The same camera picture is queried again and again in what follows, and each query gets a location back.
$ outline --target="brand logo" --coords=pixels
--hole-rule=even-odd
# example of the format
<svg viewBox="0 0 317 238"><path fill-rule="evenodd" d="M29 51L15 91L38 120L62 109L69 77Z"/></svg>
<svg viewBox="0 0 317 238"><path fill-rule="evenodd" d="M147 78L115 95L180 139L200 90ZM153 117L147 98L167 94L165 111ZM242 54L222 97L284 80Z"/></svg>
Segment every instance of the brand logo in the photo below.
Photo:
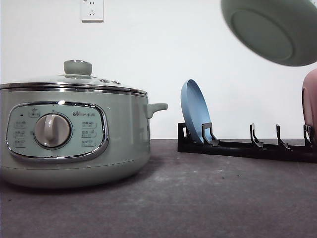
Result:
<svg viewBox="0 0 317 238"><path fill-rule="evenodd" d="M80 116L80 117L95 117L95 113L82 113L80 111L73 112L73 116Z"/></svg>

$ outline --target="plate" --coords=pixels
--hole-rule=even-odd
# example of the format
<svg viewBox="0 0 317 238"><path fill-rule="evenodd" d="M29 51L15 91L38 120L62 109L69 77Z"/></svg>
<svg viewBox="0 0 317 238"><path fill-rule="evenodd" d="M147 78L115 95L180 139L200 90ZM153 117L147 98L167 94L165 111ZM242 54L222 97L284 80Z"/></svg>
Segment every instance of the plate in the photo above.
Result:
<svg viewBox="0 0 317 238"><path fill-rule="evenodd" d="M222 0L236 37L272 62L303 66L317 61L317 8L310 0Z"/></svg>
<svg viewBox="0 0 317 238"><path fill-rule="evenodd" d="M186 81L181 91L181 105L186 127L192 139L199 144L204 143L202 124L211 122L204 96L197 83ZM210 130L205 132L207 140L212 140Z"/></svg>

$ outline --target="blue plate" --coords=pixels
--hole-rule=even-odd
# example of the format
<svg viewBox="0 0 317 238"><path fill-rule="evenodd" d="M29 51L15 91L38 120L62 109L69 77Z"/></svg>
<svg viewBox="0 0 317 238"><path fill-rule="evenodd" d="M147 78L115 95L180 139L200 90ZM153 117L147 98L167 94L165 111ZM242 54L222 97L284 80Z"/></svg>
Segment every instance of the blue plate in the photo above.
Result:
<svg viewBox="0 0 317 238"><path fill-rule="evenodd" d="M202 124L211 122L204 96L197 83L190 79L182 87L181 105L183 117L194 141L203 144ZM212 140L209 129L205 132L207 140Z"/></svg>

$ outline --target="control knob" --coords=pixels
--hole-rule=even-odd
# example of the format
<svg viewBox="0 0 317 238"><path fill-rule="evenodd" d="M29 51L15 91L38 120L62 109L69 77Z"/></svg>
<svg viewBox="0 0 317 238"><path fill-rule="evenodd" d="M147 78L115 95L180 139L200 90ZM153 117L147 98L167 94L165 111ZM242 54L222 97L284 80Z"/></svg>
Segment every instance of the control knob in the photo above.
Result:
<svg viewBox="0 0 317 238"><path fill-rule="evenodd" d="M41 117L35 125L34 136L41 145L49 148L63 145L69 138L71 127L68 120L57 114Z"/></svg>

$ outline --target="pot handle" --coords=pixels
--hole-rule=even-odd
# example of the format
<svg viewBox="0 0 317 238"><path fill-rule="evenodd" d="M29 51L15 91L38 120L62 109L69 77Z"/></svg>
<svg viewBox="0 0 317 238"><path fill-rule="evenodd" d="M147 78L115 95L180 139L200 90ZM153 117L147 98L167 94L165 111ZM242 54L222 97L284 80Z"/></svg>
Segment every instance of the pot handle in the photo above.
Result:
<svg viewBox="0 0 317 238"><path fill-rule="evenodd" d="M167 108L168 108L167 103L147 104L146 117L147 119L150 119L153 117L154 113L158 111L166 110Z"/></svg>

